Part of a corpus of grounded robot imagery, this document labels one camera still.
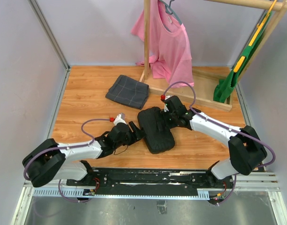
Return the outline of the black plastic tool case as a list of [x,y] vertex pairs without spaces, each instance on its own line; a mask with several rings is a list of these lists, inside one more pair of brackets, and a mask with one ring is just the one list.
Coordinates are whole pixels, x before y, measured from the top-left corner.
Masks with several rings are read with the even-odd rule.
[[145,132],[145,144],[152,154],[159,154],[171,150],[175,146],[174,137],[170,128],[166,125],[167,131],[161,133],[158,131],[156,124],[156,112],[163,110],[159,107],[152,107],[142,110],[137,115],[137,120],[141,129]]

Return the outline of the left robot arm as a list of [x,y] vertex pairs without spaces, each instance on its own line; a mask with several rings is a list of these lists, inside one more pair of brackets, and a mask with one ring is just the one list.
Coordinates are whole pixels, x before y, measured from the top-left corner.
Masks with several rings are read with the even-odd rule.
[[90,141],[75,144],[57,143],[53,138],[43,141],[23,161],[23,176],[39,188],[52,180],[75,180],[83,186],[96,180],[89,158],[110,156],[121,146],[130,146],[145,137],[145,132],[132,121],[118,122],[110,131]]

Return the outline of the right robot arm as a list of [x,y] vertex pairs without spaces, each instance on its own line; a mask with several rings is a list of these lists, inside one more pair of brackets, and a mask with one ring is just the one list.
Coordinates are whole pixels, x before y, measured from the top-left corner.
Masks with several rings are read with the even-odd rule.
[[206,183],[215,188],[226,177],[249,175],[267,157],[254,128],[235,127],[215,120],[198,109],[187,109],[177,96],[161,95],[164,109],[161,111],[170,128],[182,127],[208,135],[229,150],[229,158],[218,161],[206,171]]

